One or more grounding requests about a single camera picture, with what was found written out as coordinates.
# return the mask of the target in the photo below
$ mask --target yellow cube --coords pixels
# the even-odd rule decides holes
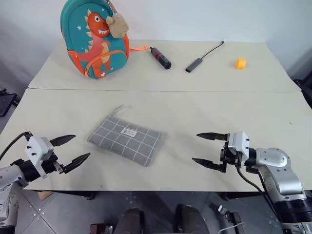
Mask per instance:
[[[244,58],[239,58],[236,63],[235,67],[239,70],[242,70],[246,67],[246,60]]]

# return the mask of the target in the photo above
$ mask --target dinosaur backpack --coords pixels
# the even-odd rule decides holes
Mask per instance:
[[[128,28],[120,38],[114,38],[108,23],[115,16],[118,13],[109,0],[68,0],[63,7],[60,28],[67,53],[86,77],[103,78],[127,62]]]

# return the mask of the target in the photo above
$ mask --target gray floor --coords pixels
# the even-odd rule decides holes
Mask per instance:
[[[246,223],[245,233],[281,234],[265,200],[260,197],[223,200],[209,192],[100,192],[89,201],[84,197],[54,193],[41,201],[37,192],[22,190],[16,234],[88,234],[90,224],[116,224],[127,209],[138,207],[145,213],[146,233],[169,233],[177,204],[188,204],[201,211],[211,234],[229,227],[216,212],[222,204],[239,212]],[[234,234],[234,230],[223,232]]]

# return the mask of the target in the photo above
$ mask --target checkered pouch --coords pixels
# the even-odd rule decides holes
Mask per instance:
[[[147,167],[161,133],[108,116],[88,141]]]

